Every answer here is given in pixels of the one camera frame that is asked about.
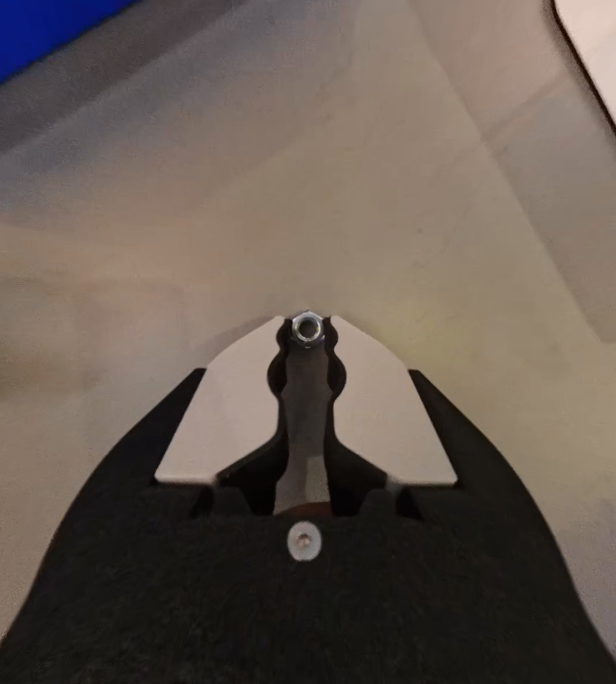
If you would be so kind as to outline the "grey desk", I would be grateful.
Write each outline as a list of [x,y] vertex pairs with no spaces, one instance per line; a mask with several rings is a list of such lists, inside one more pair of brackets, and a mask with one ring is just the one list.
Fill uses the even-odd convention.
[[305,309],[496,444],[616,656],[616,135],[550,1],[144,1],[0,86],[0,641],[110,448]]

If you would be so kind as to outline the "blue plastic bin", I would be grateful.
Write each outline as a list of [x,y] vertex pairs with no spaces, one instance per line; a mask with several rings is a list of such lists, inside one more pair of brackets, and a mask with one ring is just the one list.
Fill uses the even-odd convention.
[[0,1],[0,84],[133,1]]

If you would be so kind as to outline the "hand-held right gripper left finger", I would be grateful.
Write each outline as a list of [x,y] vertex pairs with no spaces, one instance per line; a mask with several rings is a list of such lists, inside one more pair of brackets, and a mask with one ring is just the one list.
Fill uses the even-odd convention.
[[156,469],[158,483],[235,488],[255,514],[274,512],[289,456],[289,329],[273,317],[214,357]]

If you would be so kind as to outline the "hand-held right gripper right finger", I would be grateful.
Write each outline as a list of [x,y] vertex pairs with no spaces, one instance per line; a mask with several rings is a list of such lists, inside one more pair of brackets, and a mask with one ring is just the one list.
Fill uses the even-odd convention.
[[372,491],[451,488],[458,476],[397,355],[343,317],[324,322],[330,399],[323,457],[330,507],[354,516]]

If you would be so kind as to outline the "steel hex nut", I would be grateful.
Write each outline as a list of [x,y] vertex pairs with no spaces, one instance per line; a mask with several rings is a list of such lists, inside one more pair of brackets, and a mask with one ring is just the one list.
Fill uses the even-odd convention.
[[292,340],[295,344],[311,349],[324,341],[324,319],[312,311],[300,312],[292,318]]

